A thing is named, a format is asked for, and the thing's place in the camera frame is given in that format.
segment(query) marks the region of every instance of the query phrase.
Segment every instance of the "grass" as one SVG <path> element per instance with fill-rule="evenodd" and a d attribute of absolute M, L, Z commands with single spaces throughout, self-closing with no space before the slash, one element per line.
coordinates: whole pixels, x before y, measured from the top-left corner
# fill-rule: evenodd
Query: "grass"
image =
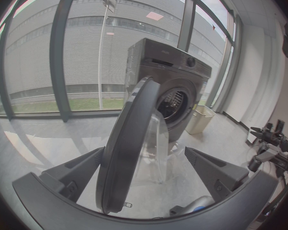
<path fill-rule="evenodd" d="M 69 105 L 72 111 L 99 110 L 99 100 L 93 98 L 70 99 Z M 15 113 L 41 113 L 59 111 L 55 101 L 13 104 L 12 107 Z M 103 108 L 122 109 L 123 99 L 103 98 Z"/>

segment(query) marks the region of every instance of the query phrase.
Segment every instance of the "robotic arm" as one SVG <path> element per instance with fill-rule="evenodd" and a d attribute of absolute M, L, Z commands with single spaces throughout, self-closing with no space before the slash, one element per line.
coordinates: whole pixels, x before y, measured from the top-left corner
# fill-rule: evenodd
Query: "robotic arm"
<path fill-rule="evenodd" d="M 262 129 L 251 127 L 251 134 L 259 138 L 259 150 L 248 164 L 248 168 L 255 172 L 261 163 L 270 161 L 276 166 L 276 175 L 280 177 L 285 171 L 288 172 L 288 139 L 282 133 L 285 122 L 278 120 L 274 131 L 273 125 L 267 123 Z M 270 148 L 269 144 L 279 147 L 280 151 Z"/>

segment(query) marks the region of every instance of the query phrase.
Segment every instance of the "sky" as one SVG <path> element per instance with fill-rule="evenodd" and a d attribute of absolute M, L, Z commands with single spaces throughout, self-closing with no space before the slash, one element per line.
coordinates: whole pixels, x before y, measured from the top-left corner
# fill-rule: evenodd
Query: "sky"
<path fill-rule="evenodd" d="M 219 20 L 222 22 L 222 24 L 227 28 L 227 9 L 224 7 L 224 5 L 219 0 L 201 0 L 203 1 L 210 9 L 211 11 L 219 18 Z M 208 23 L 212 26 L 214 25 L 216 28 L 215 30 L 220 34 L 220 36 L 223 38 L 223 40 L 226 39 L 225 34 L 223 31 L 217 26 L 217 24 L 211 19 L 211 17 L 204 12 L 199 6 L 196 6 L 196 12 L 202 16 Z"/>

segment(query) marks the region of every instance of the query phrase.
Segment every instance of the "ceiling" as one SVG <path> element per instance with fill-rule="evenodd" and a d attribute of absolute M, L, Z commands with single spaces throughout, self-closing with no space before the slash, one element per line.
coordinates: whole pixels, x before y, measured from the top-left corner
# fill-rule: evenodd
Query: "ceiling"
<path fill-rule="evenodd" d="M 262 27 L 264 33 L 275 38 L 275 19 L 281 25 L 286 23 L 273 0 L 232 0 L 242 22 L 246 25 Z"/>

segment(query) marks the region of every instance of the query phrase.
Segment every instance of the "ceiling tile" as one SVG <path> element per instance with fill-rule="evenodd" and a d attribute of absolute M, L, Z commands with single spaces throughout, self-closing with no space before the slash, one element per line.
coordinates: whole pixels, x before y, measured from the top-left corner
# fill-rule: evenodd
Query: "ceiling tile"
<path fill-rule="evenodd" d="M 275 19 L 268 17 L 268 26 L 270 32 L 275 32 Z"/>
<path fill-rule="evenodd" d="M 264 28 L 264 33 L 265 33 L 265 35 L 270 36 L 270 32 L 269 32 L 268 29 L 265 29 L 265 28 Z"/>
<path fill-rule="evenodd" d="M 246 11 L 243 3 L 241 2 L 241 0 L 232 0 L 234 5 L 236 6 L 236 8 L 239 10 L 239 11 Z"/>
<path fill-rule="evenodd" d="M 268 19 L 266 16 L 258 13 L 248 12 L 252 25 L 259 26 L 265 29 L 269 29 Z"/>
<path fill-rule="evenodd" d="M 274 12 L 274 9 L 272 7 L 272 4 L 271 2 L 267 1 L 267 0 L 262 0 L 261 1 L 264 5 L 264 9 L 266 11 L 266 15 L 268 17 L 274 17 L 275 16 L 275 12 Z"/>
<path fill-rule="evenodd" d="M 241 0 L 241 1 L 246 11 L 266 15 L 266 12 L 265 12 L 265 9 L 261 0 Z"/>
<path fill-rule="evenodd" d="M 251 20 L 250 17 L 248 16 L 248 13 L 246 11 L 239 11 L 241 20 L 243 22 L 243 24 L 245 25 L 251 25 Z"/>

